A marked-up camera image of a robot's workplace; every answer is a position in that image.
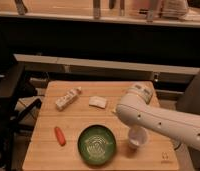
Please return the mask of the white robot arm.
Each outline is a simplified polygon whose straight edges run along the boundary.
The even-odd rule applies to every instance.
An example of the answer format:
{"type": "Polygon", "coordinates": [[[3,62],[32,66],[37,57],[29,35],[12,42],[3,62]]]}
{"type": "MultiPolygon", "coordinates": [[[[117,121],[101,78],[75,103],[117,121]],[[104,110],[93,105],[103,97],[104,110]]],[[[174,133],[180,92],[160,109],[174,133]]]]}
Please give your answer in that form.
{"type": "Polygon", "coordinates": [[[117,117],[128,127],[140,125],[200,151],[200,115],[150,106],[152,96],[150,87],[132,84],[116,105],[117,117]]]}

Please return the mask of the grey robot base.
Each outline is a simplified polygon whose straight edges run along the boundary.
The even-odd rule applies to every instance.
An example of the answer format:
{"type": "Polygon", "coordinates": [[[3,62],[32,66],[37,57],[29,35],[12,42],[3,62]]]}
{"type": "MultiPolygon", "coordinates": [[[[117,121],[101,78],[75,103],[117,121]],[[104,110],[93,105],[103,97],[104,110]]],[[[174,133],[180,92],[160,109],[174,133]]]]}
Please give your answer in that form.
{"type": "MultiPolygon", "coordinates": [[[[176,103],[176,110],[200,116],[200,71],[176,103]]],[[[188,148],[193,167],[200,171],[200,151],[188,148]]]]}

